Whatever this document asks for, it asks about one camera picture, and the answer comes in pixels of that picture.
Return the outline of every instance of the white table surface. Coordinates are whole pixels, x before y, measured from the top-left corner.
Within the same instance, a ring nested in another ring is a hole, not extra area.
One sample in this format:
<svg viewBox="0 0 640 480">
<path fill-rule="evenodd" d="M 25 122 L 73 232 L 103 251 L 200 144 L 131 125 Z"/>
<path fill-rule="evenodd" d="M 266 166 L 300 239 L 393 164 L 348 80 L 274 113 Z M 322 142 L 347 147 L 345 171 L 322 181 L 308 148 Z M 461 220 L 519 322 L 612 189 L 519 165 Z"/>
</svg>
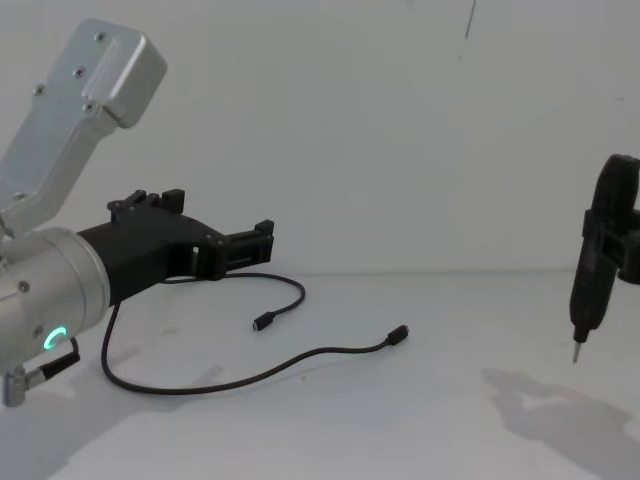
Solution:
<svg viewBox="0 0 640 480">
<path fill-rule="evenodd" d="M 569 273 L 317 276 L 307 302 L 263 280 L 158 286 L 126 303 L 112 357 L 162 386 L 252 375 L 316 346 L 407 341 L 310 359 L 260 385 L 156 398 L 102 376 L 105 323 L 83 359 L 0 412 L 3 480 L 640 478 L 638 287 L 571 364 Z"/>
</svg>

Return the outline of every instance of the cable connector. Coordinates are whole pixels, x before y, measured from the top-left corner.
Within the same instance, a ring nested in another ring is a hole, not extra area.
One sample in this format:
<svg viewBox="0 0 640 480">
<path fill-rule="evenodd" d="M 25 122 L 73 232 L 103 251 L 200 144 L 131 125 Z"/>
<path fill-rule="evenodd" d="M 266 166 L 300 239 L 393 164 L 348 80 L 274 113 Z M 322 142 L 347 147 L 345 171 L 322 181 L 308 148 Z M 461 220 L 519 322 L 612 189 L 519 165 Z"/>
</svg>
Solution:
<svg viewBox="0 0 640 480">
<path fill-rule="evenodd" d="M 253 321 L 253 329 L 256 332 L 264 330 L 273 323 L 276 315 L 273 312 L 265 312 Z"/>
<path fill-rule="evenodd" d="M 388 345 L 397 345 L 409 336 L 409 327 L 401 325 L 387 335 Z"/>
</svg>

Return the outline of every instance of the white wall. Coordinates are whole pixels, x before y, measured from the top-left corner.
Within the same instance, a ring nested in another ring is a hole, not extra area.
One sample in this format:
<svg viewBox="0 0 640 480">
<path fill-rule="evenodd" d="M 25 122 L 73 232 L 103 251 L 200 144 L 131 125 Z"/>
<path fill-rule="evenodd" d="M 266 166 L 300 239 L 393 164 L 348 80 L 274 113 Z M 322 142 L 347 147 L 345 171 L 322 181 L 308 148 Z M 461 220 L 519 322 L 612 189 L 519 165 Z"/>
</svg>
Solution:
<svg viewBox="0 0 640 480">
<path fill-rule="evenodd" d="M 613 152 L 640 155 L 637 0 L 0 0 L 0 149 L 76 24 L 148 33 L 169 74 L 56 219 L 184 187 L 290 272 L 571 266 Z"/>
</svg>

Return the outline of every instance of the screw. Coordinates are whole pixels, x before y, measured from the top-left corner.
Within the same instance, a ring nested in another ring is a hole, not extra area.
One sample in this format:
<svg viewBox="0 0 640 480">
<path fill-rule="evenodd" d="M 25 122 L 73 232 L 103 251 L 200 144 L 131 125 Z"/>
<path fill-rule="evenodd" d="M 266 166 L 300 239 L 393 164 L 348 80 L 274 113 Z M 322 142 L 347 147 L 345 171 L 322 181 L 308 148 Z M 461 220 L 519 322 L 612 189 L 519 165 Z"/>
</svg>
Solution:
<svg viewBox="0 0 640 480">
<path fill-rule="evenodd" d="M 40 95 L 44 94 L 44 89 L 46 87 L 44 86 L 44 84 L 39 83 L 38 85 L 35 86 L 35 88 L 33 89 L 33 95 L 36 97 L 39 97 Z"/>
</svg>

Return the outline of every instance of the metal bolt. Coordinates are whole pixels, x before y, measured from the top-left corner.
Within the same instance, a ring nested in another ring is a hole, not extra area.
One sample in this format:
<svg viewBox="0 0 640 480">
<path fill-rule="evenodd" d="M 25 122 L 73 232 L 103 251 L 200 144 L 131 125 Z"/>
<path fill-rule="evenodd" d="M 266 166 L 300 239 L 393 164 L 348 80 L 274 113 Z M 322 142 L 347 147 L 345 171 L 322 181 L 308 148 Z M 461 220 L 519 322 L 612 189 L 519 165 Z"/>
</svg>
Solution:
<svg viewBox="0 0 640 480">
<path fill-rule="evenodd" d="M 33 89 L 33 95 L 36 96 L 36 97 L 39 97 L 40 95 L 44 94 L 45 88 L 47 88 L 47 87 L 45 87 L 44 84 L 39 83 Z"/>
</svg>

